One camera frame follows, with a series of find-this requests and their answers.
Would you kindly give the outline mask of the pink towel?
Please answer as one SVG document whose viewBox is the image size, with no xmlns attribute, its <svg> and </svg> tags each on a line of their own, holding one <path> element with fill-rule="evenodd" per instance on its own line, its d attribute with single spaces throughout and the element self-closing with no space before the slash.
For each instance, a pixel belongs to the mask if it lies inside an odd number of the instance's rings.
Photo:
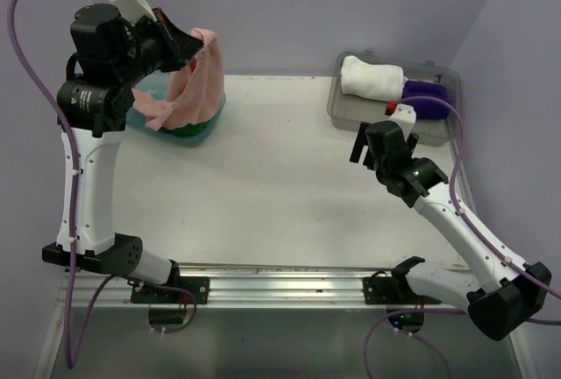
<svg viewBox="0 0 561 379">
<path fill-rule="evenodd" d="M 138 89 L 133 91 L 133 108 L 154 131 L 210 120 L 221 102 L 224 62 L 217 34 L 202 28 L 189 34 L 202 40 L 203 48 L 186 67 L 171 74 L 164 99 L 157 101 Z"/>
</svg>

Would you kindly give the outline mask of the dark purple towel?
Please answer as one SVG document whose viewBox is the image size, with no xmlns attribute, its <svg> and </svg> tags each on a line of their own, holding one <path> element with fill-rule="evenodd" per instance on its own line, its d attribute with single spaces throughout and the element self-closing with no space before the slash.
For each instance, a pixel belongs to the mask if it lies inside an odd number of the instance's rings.
<svg viewBox="0 0 561 379">
<path fill-rule="evenodd" d="M 445 120 L 450 114 L 450 103 L 438 97 L 404 97 L 400 103 L 412 106 L 421 120 Z"/>
</svg>

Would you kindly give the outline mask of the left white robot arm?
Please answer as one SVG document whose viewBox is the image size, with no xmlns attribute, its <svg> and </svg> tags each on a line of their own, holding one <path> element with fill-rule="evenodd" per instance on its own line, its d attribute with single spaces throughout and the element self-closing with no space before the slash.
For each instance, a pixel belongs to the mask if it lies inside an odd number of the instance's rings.
<svg viewBox="0 0 561 379">
<path fill-rule="evenodd" d="M 154 72 L 184 68 L 202 41 L 178 29 L 159 8 L 132 21 L 112 4 L 78 10 L 70 33 L 75 52 L 56 96 L 66 157 L 63 216 L 42 259 L 151 282 L 159 300 L 173 302 L 182 291 L 173 261 L 145 250 L 140 237 L 114 230 L 114 174 L 133 87 Z"/>
</svg>

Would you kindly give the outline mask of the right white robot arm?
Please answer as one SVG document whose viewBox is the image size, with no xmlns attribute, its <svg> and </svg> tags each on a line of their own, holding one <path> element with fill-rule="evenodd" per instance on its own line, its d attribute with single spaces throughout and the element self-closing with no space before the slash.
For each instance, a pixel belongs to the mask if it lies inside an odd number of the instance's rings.
<svg viewBox="0 0 561 379">
<path fill-rule="evenodd" d="M 431 223 L 471 270 L 460 274 L 413 256 L 370 288 L 386 302 L 430 297 L 467 313 L 489 339 L 502 340 L 543 307 L 551 272 L 506 247 L 451 191 L 444 171 L 413 155 L 418 137 L 394 121 L 361 123 L 350 160 L 376 175 L 387 192 Z"/>
</svg>

